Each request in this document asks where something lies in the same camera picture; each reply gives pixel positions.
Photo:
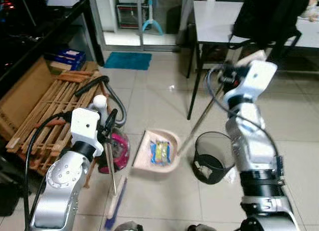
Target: doormat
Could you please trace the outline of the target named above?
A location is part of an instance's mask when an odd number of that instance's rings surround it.
[[[112,52],[104,65],[105,68],[122,68],[147,70],[152,55],[150,53],[119,53]]]

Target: tiled floor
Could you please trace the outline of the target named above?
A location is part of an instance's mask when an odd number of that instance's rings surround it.
[[[186,120],[195,75],[187,80],[187,56],[153,53],[149,70],[101,69],[128,110],[124,131],[133,157],[146,128],[164,128],[185,139],[209,102],[201,87],[191,121]],[[275,76],[258,100],[267,128],[285,156],[286,190],[302,231],[319,231],[319,76],[288,74]],[[226,115],[213,107],[196,136],[205,131],[224,131]],[[218,231],[231,231],[244,219],[240,208],[240,182],[216,185],[199,182],[189,165],[194,153],[189,141],[179,167],[168,177],[130,170],[116,224],[133,220],[146,231],[183,231],[190,224],[207,224]],[[74,231],[104,230],[108,208],[109,177],[94,171],[90,189],[80,194]],[[0,218],[0,231],[23,230],[23,205],[11,217]]]

